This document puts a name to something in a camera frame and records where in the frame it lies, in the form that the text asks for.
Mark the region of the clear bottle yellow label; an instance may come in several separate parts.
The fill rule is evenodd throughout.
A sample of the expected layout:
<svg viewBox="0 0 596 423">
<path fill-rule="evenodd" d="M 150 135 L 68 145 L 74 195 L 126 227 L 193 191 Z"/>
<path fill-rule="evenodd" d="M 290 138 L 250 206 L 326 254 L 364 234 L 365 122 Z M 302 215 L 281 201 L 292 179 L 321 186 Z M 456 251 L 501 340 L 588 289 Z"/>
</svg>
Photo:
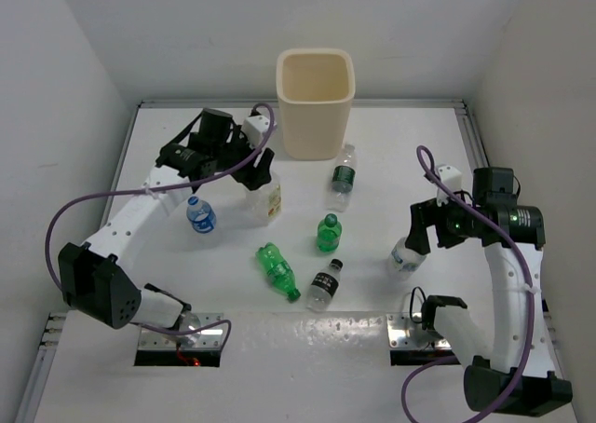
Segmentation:
<svg viewBox="0 0 596 423">
<path fill-rule="evenodd" d="M 248 211 L 259 225 L 267 226 L 281 212 L 281 185 L 278 175 L 272 171 L 271 181 L 256 190 L 245 189 Z"/>
</svg>

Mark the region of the clear bottle blue-green label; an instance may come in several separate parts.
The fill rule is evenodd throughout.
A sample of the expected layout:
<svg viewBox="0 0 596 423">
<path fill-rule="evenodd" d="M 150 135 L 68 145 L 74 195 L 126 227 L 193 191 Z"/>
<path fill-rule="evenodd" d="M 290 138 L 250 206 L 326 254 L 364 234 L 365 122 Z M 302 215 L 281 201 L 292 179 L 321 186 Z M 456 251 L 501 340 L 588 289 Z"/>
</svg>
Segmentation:
<svg viewBox="0 0 596 423">
<path fill-rule="evenodd" d="M 388 272 L 394 280 L 408 280 L 427 258 L 407 248 L 405 242 L 406 238 L 399 239 L 388 256 Z"/>
</svg>

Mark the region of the blue label water bottle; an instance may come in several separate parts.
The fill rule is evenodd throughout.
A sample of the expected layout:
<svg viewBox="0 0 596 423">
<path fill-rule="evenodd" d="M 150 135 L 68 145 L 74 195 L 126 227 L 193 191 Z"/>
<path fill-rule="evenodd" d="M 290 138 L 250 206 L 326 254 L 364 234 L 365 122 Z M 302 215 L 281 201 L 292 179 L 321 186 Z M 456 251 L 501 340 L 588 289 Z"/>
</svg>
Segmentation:
<svg viewBox="0 0 596 423">
<path fill-rule="evenodd" d="M 216 227 L 217 218 L 213 208 L 197 196 L 191 196 L 187 200 L 186 217 L 199 234 L 209 234 Z"/>
</svg>

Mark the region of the green label clear bottle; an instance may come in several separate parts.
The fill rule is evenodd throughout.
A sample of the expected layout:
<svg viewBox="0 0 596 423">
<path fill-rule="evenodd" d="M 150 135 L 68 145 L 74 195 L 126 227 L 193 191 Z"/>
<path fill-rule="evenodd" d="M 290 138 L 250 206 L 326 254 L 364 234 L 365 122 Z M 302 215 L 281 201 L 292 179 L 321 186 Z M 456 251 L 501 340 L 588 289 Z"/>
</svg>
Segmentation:
<svg viewBox="0 0 596 423">
<path fill-rule="evenodd" d="M 344 212 L 352 197 L 358 158 L 356 147 L 346 143 L 340 151 L 332 171 L 326 197 L 326 208 L 332 211 Z"/>
</svg>

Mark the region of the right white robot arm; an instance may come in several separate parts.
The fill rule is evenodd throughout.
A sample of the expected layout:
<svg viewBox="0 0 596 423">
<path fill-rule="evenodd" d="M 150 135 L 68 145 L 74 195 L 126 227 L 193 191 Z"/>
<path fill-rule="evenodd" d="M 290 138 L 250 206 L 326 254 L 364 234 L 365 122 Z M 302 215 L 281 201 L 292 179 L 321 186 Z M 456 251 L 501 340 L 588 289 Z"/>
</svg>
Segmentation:
<svg viewBox="0 0 596 423">
<path fill-rule="evenodd" d="M 541 264 L 546 243 L 541 211 L 518 202 L 520 184 L 508 168 L 473 172 L 471 204 L 464 201 L 461 175 L 437 168 L 439 179 L 458 200 L 438 191 L 410 207 L 409 234 L 396 245 L 396 265 L 418 268 L 430 252 L 427 231 L 450 249 L 478 239 L 489 265 L 494 341 L 488 344 L 463 299 L 430 295 L 417 322 L 429 339 L 444 339 L 464 369 L 468 407 L 477 413 L 539 417 L 573 399 L 569 381 L 557 377 L 543 317 Z"/>
</svg>

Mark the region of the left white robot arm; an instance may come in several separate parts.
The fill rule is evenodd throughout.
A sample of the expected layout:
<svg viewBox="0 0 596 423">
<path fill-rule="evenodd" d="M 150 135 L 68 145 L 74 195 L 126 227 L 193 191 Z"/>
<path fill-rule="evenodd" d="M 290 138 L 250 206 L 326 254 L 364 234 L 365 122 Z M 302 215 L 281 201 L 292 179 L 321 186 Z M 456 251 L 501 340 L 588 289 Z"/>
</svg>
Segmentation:
<svg viewBox="0 0 596 423">
<path fill-rule="evenodd" d="M 129 201 L 81 244 L 59 252 L 51 275 L 64 302 L 113 329 L 134 324 L 184 336 L 191 306 L 155 286 L 140 288 L 128 272 L 146 240 L 200 186 L 230 176 L 255 191 L 272 180 L 275 155 L 267 142 L 275 116 L 252 109 L 238 125 L 223 111 L 205 108 L 159 151 L 142 187 L 125 191 Z"/>
</svg>

